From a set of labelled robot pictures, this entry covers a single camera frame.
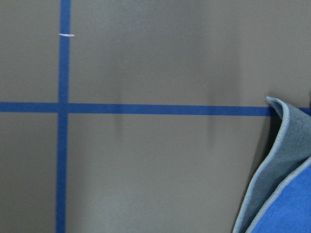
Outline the blue and grey towel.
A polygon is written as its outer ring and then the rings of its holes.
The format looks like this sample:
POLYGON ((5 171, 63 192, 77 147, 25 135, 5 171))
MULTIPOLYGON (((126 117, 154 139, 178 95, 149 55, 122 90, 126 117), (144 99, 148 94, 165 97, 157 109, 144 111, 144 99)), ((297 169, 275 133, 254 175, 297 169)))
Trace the blue and grey towel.
POLYGON ((280 99, 266 100, 281 118, 281 125, 249 183, 233 232, 309 233, 311 117, 280 99))

